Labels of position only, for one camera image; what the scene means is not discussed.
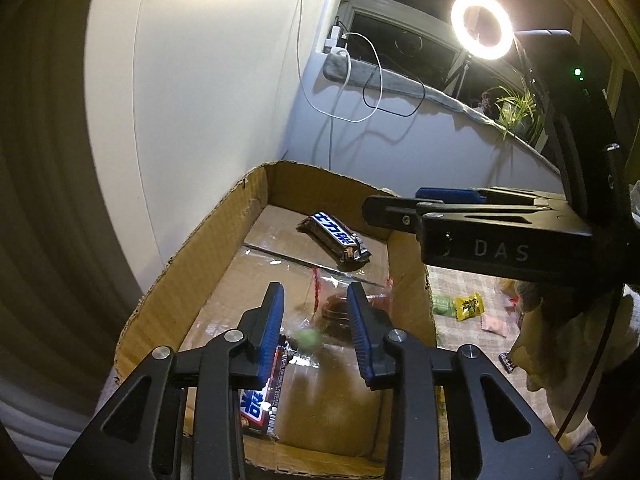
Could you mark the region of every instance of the glowing ring light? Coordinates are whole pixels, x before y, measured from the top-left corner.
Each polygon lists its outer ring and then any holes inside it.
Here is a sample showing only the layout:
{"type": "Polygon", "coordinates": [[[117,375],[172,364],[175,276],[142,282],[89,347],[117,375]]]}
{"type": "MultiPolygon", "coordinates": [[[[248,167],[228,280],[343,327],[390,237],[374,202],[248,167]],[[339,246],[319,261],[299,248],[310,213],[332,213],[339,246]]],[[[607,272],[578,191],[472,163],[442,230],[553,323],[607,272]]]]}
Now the glowing ring light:
{"type": "Polygon", "coordinates": [[[473,56],[482,59],[499,59],[511,48],[513,26],[506,11],[495,0],[456,0],[451,8],[451,25],[458,41],[473,56]],[[483,7],[495,16],[500,25],[500,41],[494,46],[485,46],[471,37],[465,27],[465,11],[469,7],[483,7]]]}

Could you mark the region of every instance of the checkered tablecloth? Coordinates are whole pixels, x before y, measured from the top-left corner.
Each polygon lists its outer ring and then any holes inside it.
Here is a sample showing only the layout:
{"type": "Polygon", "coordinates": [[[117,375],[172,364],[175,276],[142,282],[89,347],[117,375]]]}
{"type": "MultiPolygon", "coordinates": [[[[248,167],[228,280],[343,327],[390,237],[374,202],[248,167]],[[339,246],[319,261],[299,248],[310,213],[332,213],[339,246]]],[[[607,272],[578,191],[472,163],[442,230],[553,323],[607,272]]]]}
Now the checkered tablecloth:
{"type": "MultiPolygon", "coordinates": [[[[428,282],[431,285],[433,294],[449,296],[452,300],[455,300],[455,298],[468,297],[475,292],[479,292],[482,296],[484,311],[489,316],[497,317],[497,319],[501,319],[507,324],[507,337],[502,337],[501,335],[481,330],[480,317],[457,321],[452,317],[434,316],[438,346],[447,350],[457,350],[465,343],[472,343],[481,348],[533,408],[551,433],[556,434],[558,427],[546,403],[545,391],[530,392],[527,390],[527,373],[524,370],[518,368],[512,374],[507,374],[500,361],[498,361],[498,354],[511,350],[511,346],[519,334],[516,323],[518,314],[511,307],[509,298],[500,291],[498,278],[431,266],[427,266],[427,271],[429,275],[428,282]]],[[[591,424],[585,418],[575,431],[562,437],[560,442],[562,447],[565,450],[573,448],[583,440],[591,429],[591,424]]],[[[443,450],[448,451],[448,434],[446,431],[444,433],[444,435],[441,434],[441,446],[443,450]]],[[[443,465],[446,466],[447,460],[448,458],[445,459],[443,465]]]]}

